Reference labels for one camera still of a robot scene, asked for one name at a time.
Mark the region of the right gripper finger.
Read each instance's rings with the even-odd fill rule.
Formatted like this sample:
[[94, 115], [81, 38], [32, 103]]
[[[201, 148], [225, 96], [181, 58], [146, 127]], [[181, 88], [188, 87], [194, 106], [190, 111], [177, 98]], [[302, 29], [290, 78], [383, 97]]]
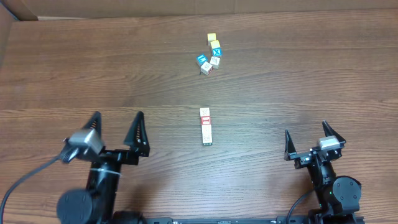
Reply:
[[335, 136], [340, 144], [345, 144], [346, 140], [341, 135], [339, 135], [326, 120], [322, 121], [323, 131], [326, 137]]
[[289, 131], [285, 130], [285, 150], [284, 150], [284, 160], [292, 160], [296, 155], [296, 149], [293, 140], [290, 136]]

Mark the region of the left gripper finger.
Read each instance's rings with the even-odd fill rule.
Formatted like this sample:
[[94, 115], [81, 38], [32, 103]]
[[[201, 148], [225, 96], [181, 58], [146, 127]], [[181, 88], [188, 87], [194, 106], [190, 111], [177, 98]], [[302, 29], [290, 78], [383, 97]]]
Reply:
[[124, 145], [137, 156], [148, 157], [150, 153], [149, 140], [146, 133], [144, 113], [136, 114], [124, 139]]
[[95, 111], [88, 122], [83, 126], [83, 129], [94, 129], [99, 137], [101, 137], [101, 113]]

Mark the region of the white green block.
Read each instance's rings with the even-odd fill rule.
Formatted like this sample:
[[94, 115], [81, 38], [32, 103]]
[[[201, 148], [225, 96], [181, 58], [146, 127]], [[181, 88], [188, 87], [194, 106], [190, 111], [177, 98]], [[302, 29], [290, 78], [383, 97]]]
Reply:
[[212, 135], [205, 133], [202, 135], [202, 144], [204, 146], [211, 146], [213, 144]]
[[210, 124], [204, 124], [201, 126], [202, 134], [203, 135], [211, 135], [211, 125]]

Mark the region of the red I block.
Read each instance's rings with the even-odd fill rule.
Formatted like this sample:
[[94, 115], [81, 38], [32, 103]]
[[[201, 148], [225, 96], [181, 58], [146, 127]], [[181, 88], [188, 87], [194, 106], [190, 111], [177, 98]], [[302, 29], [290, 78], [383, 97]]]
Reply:
[[211, 117], [210, 116], [202, 116], [201, 117], [201, 125], [211, 125]]

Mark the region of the red circle block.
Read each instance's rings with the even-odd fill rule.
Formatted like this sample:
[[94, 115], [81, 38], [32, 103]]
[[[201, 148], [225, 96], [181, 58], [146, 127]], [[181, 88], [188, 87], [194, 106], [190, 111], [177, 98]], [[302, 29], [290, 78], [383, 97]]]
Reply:
[[209, 108], [200, 108], [200, 116], [210, 116], [210, 109]]

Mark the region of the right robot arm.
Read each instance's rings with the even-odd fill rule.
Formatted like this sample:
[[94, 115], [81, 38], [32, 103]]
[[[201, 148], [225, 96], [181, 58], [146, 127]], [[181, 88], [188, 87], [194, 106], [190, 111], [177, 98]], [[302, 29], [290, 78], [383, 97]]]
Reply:
[[[347, 175], [337, 176], [332, 161], [342, 156], [346, 140], [327, 121], [322, 121], [325, 136], [308, 152], [298, 153], [290, 133], [285, 131], [284, 159], [294, 161], [296, 169], [306, 168], [313, 189], [303, 194], [290, 208], [285, 223], [354, 224], [364, 223], [355, 213], [360, 210], [361, 183]], [[319, 208], [308, 211], [304, 217], [294, 217], [294, 208], [311, 193], [315, 193]]]

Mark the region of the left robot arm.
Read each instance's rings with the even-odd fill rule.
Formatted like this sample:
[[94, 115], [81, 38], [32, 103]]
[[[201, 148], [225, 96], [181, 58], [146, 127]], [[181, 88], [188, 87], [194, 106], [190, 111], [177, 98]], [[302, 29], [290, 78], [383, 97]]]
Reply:
[[114, 211], [121, 168], [136, 166], [140, 157], [150, 153], [144, 113], [138, 112], [124, 139], [129, 149], [107, 150], [101, 138], [101, 113], [65, 140], [60, 153], [64, 164], [74, 159], [91, 163], [84, 189], [66, 191], [58, 200], [57, 216], [61, 223], [145, 223], [140, 212]]

